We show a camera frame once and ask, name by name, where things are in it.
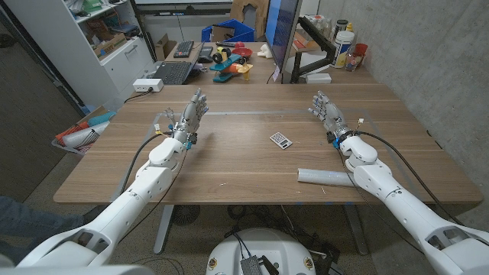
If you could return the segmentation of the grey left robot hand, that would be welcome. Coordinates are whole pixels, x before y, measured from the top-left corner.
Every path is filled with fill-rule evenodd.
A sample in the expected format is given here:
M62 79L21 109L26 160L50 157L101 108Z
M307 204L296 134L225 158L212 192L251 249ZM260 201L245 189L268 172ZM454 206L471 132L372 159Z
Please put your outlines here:
M186 143L189 137L197 132L202 116L208 110L206 95L203 95L202 90L198 88L181 113L179 121L175 124L173 138L182 144Z

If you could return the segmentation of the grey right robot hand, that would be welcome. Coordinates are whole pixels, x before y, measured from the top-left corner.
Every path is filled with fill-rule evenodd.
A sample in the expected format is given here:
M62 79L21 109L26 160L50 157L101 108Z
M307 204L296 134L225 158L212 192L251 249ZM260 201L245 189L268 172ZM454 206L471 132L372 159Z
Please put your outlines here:
M308 111L323 123L326 139L334 147L339 147L341 142L351 135L352 130L347 125L345 116L322 91L319 90L317 95L313 96L313 107Z

